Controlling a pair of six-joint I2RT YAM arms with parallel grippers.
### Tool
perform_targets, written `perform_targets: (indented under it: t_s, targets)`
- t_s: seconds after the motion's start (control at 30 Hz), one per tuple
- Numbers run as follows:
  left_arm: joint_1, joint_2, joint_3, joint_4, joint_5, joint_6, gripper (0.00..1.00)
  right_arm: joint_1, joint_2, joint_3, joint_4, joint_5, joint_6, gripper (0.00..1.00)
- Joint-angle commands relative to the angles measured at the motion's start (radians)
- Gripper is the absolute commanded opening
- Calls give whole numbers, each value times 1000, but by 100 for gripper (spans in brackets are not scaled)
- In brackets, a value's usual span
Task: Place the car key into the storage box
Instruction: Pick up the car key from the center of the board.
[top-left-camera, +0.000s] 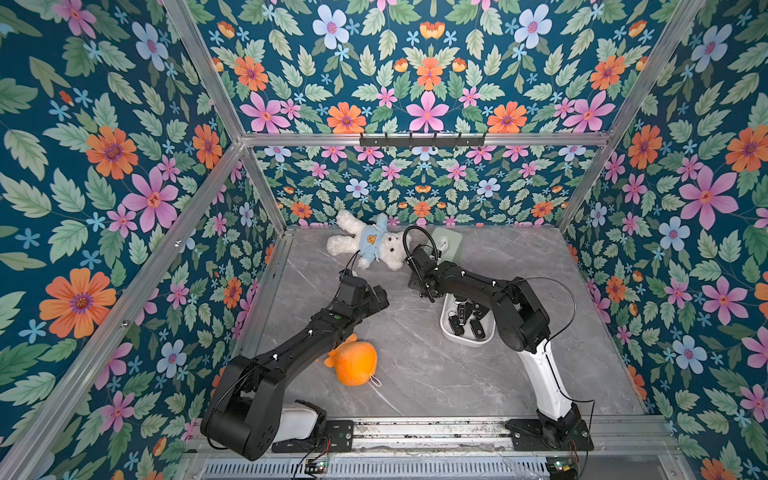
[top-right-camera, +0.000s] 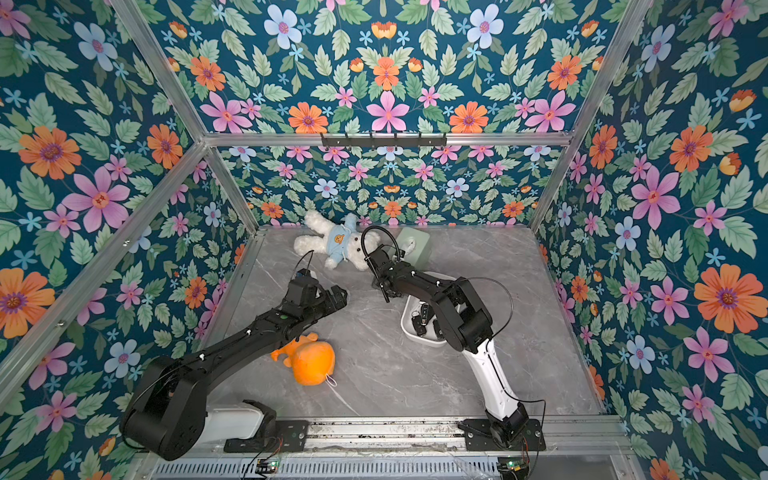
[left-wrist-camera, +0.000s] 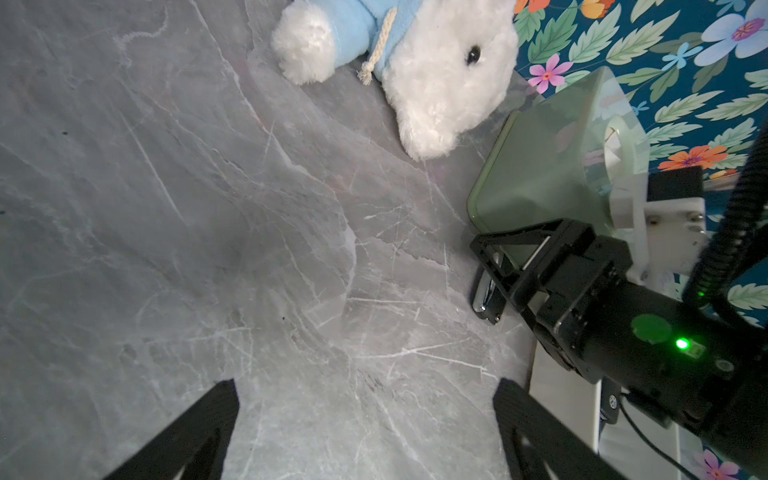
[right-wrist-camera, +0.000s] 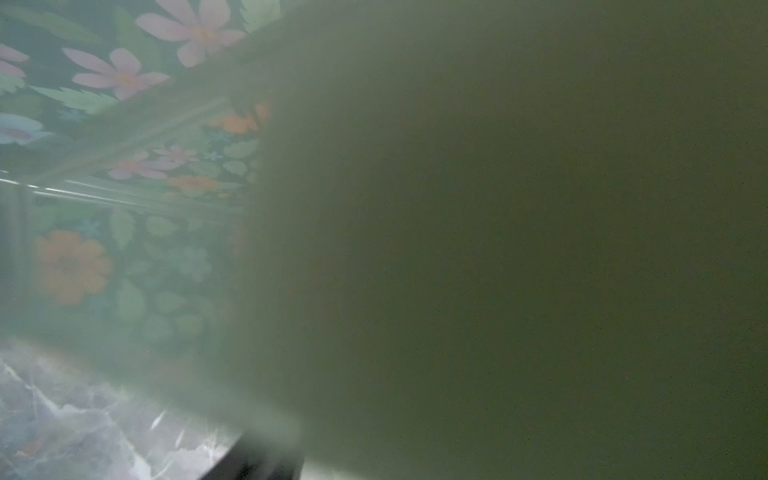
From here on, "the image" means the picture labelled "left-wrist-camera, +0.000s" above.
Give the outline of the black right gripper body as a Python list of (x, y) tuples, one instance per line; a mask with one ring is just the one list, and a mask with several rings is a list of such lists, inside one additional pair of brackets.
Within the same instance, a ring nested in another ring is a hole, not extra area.
[(699, 309), (626, 278), (626, 242), (588, 224), (536, 224), (530, 293), (548, 298), (538, 334), (585, 379), (607, 378), (661, 420), (708, 420), (720, 405), (720, 326)]

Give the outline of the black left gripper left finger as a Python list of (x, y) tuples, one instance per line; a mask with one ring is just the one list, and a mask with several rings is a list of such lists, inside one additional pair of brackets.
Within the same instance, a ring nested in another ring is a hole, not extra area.
[(239, 407), (235, 381), (217, 383), (106, 479), (221, 479)]

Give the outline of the black slim Porsche key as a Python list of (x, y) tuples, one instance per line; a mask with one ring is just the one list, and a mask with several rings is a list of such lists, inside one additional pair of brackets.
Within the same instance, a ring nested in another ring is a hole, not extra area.
[(480, 268), (471, 296), (471, 306), (475, 315), (495, 325), (501, 320), (506, 305), (507, 301), (504, 295), (491, 276), (483, 268)]

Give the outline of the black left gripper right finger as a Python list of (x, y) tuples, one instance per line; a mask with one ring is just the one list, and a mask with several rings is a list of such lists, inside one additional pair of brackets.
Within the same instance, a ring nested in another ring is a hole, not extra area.
[(493, 408), (512, 478), (623, 477), (515, 381), (500, 380)]

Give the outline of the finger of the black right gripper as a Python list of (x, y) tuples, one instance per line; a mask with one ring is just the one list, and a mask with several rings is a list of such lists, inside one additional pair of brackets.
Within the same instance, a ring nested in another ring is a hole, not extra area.
[(557, 219), (478, 234), (470, 249), (506, 300), (530, 300), (578, 242), (579, 222)]

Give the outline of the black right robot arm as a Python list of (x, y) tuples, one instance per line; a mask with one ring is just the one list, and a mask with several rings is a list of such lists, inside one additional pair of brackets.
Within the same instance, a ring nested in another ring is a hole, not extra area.
[(661, 424), (767, 474), (767, 333), (723, 295), (682, 302), (629, 281), (628, 244), (560, 219), (471, 244), (546, 352), (590, 383), (608, 379)]

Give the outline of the white storage box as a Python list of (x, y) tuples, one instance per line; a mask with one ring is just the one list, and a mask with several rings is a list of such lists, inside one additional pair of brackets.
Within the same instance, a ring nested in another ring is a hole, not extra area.
[(529, 393), (593, 452), (628, 479), (683, 479), (685, 475), (653, 451), (658, 448), (673, 460), (680, 458), (680, 432), (662, 427), (628, 400), (622, 401), (614, 424), (600, 425), (603, 393), (600, 383), (591, 384), (563, 369), (538, 345), (535, 349)]

